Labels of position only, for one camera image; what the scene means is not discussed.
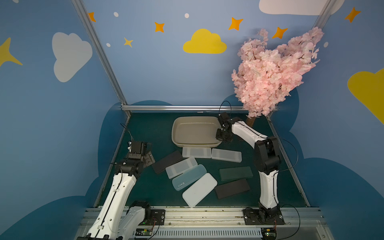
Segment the dark grey pencil case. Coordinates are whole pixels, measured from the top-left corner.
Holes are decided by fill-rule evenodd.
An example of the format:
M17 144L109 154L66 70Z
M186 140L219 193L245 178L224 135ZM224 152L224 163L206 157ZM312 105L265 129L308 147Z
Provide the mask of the dark grey pencil case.
M152 168L155 174L162 173L167 167L174 165L183 160L183 156L180 151L174 151L173 153L167 155L163 159L159 160L152 164Z

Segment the beige storage box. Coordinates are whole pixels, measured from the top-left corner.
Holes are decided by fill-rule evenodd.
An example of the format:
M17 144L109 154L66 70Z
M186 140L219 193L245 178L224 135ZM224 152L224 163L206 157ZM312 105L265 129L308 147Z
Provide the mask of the beige storage box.
M216 117L179 117L172 127L172 141L178 147L214 148L222 142L216 139L221 125Z

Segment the clear frosted pencil case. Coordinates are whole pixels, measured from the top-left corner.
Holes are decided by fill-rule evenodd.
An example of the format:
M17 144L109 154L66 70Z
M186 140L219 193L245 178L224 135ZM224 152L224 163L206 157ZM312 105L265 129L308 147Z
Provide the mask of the clear frosted pencil case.
M169 167L166 167L166 173L167 173L169 179L173 179L173 178L185 173L189 169L194 168L197 165L198 165L198 163L197 163L196 159L194 157L190 157L190 158L182 160L176 164L173 164Z

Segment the dark green pencil case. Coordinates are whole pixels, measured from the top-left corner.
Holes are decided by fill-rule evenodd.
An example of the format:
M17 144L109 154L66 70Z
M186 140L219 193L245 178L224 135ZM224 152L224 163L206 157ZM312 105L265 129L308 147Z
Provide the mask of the dark green pencil case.
M221 181L251 179L254 175L250 167L225 168L219 170Z

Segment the black pencil case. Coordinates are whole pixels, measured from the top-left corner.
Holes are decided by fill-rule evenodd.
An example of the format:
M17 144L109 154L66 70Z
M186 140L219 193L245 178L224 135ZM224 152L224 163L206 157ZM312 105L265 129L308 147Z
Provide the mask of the black pencil case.
M249 191L251 188L246 179L236 180L215 187L218 199L224 199Z

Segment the white pencil case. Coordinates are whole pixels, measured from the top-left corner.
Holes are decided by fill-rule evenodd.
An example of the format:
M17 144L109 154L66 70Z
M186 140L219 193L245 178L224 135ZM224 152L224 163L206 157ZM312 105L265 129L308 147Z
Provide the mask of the white pencil case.
M217 180L211 174L206 173L184 191L182 197L188 207L194 208L217 186L217 184Z

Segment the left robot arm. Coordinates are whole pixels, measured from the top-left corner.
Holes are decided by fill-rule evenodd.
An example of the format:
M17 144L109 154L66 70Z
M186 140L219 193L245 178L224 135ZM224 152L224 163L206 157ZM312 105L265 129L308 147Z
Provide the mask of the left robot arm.
M122 217L128 197L144 169L148 143L131 141L128 156L116 164L116 172L106 201L95 222L78 240L128 240L137 227L151 218L148 202L135 201Z

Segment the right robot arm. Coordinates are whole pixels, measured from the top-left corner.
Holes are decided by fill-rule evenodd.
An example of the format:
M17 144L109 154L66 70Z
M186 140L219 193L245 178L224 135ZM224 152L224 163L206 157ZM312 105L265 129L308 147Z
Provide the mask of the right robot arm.
M227 113L219 113L218 121L221 126L217 129L217 140L230 142L233 135L237 135L254 149L254 164L261 184L260 216L267 220L279 215L277 178L282 162L279 141L257 132L240 118L231 118Z

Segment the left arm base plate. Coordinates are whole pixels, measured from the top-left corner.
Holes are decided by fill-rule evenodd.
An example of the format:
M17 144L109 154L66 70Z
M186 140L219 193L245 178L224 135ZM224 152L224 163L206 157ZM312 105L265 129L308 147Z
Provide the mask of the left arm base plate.
M166 210L151 210L150 217L140 223L140 226L163 226L165 224Z

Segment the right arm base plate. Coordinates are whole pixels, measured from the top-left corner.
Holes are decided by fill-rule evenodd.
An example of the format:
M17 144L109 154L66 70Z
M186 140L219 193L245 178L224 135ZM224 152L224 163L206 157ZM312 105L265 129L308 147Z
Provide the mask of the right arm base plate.
M269 212L265 213L263 210L245 208L243 209L243 217L247 226L285 225L285 221L280 210L270 215Z

